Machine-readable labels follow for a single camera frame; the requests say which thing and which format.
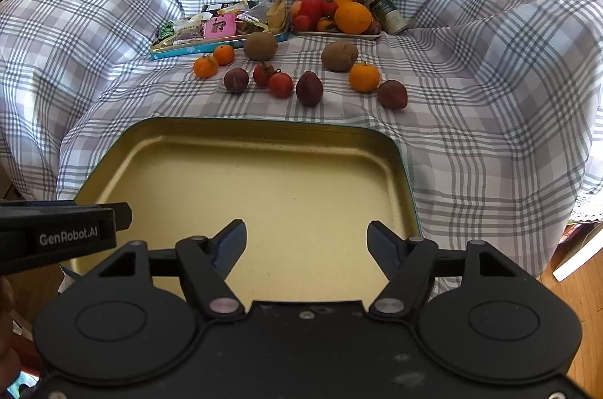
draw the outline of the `red fruit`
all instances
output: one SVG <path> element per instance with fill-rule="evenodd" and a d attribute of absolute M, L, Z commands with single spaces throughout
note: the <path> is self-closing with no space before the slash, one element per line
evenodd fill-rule
<path fill-rule="evenodd" d="M 382 83 L 379 89 L 377 89 L 377 101 L 384 108 L 401 110 L 408 105 L 408 92 L 402 83 L 395 79 L 390 79 Z"/>
<path fill-rule="evenodd" d="M 323 99 L 323 91 L 323 82 L 312 71 L 303 73 L 295 86 L 297 99 L 304 107 L 316 107 Z"/>
<path fill-rule="evenodd" d="M 293 94 L 293 80 L 285 73 L 274 73 L 268 79 L 268 89 L 275 98 L 289 98 Z"/>
<path fill-rule="evenodd" d="M 322 0 L 297 0 L 289 10 L 291 17 L 295 19 L 298 15 L 306 15 L 314 28 L 323 16 Z"/>
<path fill-rule="evenodd" d="M 297 15 L 293 19 L 293 26 L 298 32 L 307 32 L 309 29 L 315 28 L 312 26 L 310 18 L 306 15 Z"/>
<path fill-rule="evenodd" d="M 334 1 L 323 1 L 323 16 L 333 17 L 337 11 L 337 3 Z"/>
<path fill-rule="evenodd" d="M 272 76 L 275 72 L 276 71 L 274 70 L 274 66 L 272 64 L 259 63 L 253 70 L 253 81 L 258 87 L 265 88 L 268 86 L 268 79 L 270 79 L 270 76 Z"/>
<path fill-rule="evenodd" d="M 289 14 L 291 15 L 292 18 L 295 18 L 297 15 L 299 15 L 300 11 L 302 10 L 301 1 L 302 0 L 297 0 L 295 3 L 293 3 L 291 5 L 291 8 L 289 9 Z"/>
<path fill-rule="evenodd" d="M 224 75 L 224 87 L 230 93 L 241 94 L 247 89 L 249 74 L 241 67 L 235 67 Z"/>

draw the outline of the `plaid blanket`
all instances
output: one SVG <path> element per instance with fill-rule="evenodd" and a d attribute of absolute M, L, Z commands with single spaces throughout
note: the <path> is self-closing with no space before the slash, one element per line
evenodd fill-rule
<path fill-rule="evenodd" d="M 274 58 L 294 78 L 319 74 L 315 110 L 253 90 L 225 94 L 222 74 L 194 79 L 194 57 L 149 60 L 161 21 L 217 1 L 233 0 L 2 3 L 0 157 L 23 194 L 73 197 L 118 137 L 149 117 L 344 123 L 396 141 L 426 237 L 453 249 L 484 238 L 542 270 L 589 157 L 603 0 L 393 0 L 411 29 L 357 45 L 408 88 L 400 112 L 326 72 L 322 38 L 288 40 Z M 241 53 L 234 66 L 252 67 Z"/>

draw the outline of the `tin can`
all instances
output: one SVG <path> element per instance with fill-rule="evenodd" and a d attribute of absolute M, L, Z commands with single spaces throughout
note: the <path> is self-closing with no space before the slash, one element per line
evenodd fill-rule
<path fill-rule="evenodd" d="M 391 0 L 373 0 L 369 3 L 369 10 L 388 34 L 399 34 L 408 27 L 402 12 Z"/>

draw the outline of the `pink packet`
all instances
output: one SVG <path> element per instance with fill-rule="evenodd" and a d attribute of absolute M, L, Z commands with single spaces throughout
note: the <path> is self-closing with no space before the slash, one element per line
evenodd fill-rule
<path fill-rule="evenodd" d="M 220 15 L 205 22 L 203 38 L 211 40 L 212 38 L 233 37 L 236 35 L 235 19 L 234 15 Z"/>

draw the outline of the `metal tin tray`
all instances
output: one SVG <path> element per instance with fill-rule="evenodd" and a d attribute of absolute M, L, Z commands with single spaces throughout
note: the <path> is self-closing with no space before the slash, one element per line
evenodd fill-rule
<path fill-rule="evenodd" d="M 252 300 L 370 303 L 386 281 L 366 245 L 381 220 L 418 234 L 412 195 L 394 142 L 370 129 L 230 119 L 149 119 L 101 160 L 78 203 L 125 201 L 133 222 L 121 245 L 170 248 L 213 236 L 233 219 L 247 248 L 228 277 Z M 108 253 L 69 262 L 85 273 Z M 155 284 L 181 295 L 175 278 Z"/>
<path fill-rule="evenodd" d="M 283 26 L 272 34 L 277 42 L 285 42 L 289 38 L 289 15 L 285 17 Z M 165 59 L 189 54 L 209 54 L 219 46 L 229 45 L 233 49 L 242 49 L 245 45 L 246 35 L 235 35 L 233 37 L 212 38 L 209 40 L 198 40 L 187 44 L 164 46 L 161 43 L 151 46 L 151 59 Z"/>

